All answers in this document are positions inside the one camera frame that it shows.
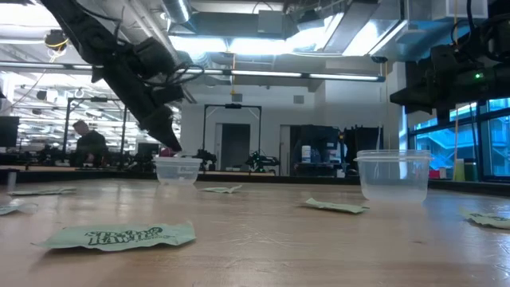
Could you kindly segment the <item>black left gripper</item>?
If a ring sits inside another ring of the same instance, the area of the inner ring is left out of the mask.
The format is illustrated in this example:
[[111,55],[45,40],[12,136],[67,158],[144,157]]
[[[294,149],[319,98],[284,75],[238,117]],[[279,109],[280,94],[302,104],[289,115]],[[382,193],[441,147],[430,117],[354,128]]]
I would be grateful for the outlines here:
[[121,60],[94,65],[92,79],[104,80],[149,136],[175,152],[182,150],[172,128],[173,112],[166,106],[184,98],[180,85],[149,83]]

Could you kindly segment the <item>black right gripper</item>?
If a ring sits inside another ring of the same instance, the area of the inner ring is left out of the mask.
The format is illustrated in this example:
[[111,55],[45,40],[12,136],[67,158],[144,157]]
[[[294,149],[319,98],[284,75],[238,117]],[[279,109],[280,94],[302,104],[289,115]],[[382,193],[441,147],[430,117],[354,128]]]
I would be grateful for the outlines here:
[[495,97],[495,68],[456,59],[421,59],[406,63],[406,87],[390,94],[390,102],[407,113],[448,112],[456,104]]

